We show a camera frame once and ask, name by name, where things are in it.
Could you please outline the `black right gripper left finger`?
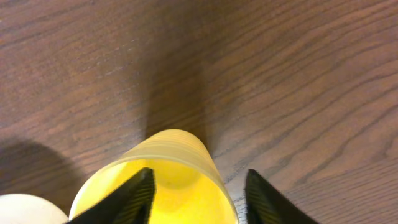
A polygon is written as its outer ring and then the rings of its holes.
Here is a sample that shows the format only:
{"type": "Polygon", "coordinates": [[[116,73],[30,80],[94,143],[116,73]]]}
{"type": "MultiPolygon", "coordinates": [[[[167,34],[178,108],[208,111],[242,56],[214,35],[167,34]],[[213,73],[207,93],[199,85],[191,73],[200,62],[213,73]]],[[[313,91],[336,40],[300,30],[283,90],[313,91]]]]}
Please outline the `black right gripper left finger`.
{"type": "Polygon", "coordinates": [[[68,224],[148,224],[154,197],[154,170],[145,167],[68,224]]]}

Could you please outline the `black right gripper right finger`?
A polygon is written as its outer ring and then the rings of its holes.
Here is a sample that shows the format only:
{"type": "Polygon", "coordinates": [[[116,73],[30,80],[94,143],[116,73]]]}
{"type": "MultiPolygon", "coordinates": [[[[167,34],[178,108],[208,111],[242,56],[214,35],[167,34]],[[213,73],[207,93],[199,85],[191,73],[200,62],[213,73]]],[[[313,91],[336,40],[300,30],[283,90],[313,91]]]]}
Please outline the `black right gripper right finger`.
{"type": "Polygon", "coordinates": [[[244,193],[248,224],[318,224],[254,169],[248,170],[244,193]]]}

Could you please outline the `yellow cup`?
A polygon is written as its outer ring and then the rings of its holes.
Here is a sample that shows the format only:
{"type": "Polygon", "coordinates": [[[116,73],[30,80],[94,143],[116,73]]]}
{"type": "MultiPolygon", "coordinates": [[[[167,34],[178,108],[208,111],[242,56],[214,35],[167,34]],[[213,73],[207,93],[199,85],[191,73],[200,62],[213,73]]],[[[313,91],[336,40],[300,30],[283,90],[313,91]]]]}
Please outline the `yellow cup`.
{"type": "Polygon", "coordinates": [[[95,172],[78,191],[75,218],[148,167],[155,197],[150,223],[238,224],[234,203],[205,145],[180,129],[161,131],[95,172]]]}

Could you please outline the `yellow bowl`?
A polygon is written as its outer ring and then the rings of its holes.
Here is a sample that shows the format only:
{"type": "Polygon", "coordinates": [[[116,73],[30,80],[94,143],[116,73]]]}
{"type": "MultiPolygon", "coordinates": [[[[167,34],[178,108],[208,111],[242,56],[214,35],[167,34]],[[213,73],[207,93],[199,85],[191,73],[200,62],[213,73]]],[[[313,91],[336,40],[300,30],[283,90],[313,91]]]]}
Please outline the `yellow bowl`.
{"type": "Polygon", "coordinates": [[[1,224],[60,224],[67,221],[68,217],[61,209],[43,198],[28,194],[1,196],[1,224]]]}

